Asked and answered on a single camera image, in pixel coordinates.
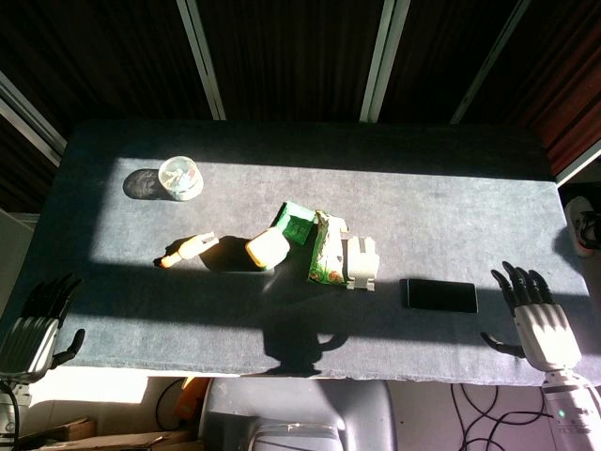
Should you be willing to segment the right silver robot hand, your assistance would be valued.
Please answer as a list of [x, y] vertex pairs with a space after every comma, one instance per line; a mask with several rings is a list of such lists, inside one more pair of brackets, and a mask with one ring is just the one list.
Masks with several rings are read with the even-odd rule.
[[486, 344], [496, 352], [525, 359], [544, 373], [571, 372], [582, 355], [569, 320], [551, 295], [544, 277], [535, 270], [524, 270], [507, 261], [504, 272], [493, 270], [513, 322], [519, 343], [501, 342], [492, 334], [481, 333]]

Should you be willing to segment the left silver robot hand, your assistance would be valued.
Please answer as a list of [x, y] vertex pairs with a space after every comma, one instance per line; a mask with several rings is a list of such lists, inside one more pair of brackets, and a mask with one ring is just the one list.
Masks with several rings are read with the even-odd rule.
[[82, 284], [69, 273], [48, 283], [41, 282], [29, 293], [21, 315], [1, 342], [1, 381], [30, 384], [48, 371], [74, 359], [85, 340], [85, 330], [76, 331], [66, 350], [55, 350], [72, 299]]

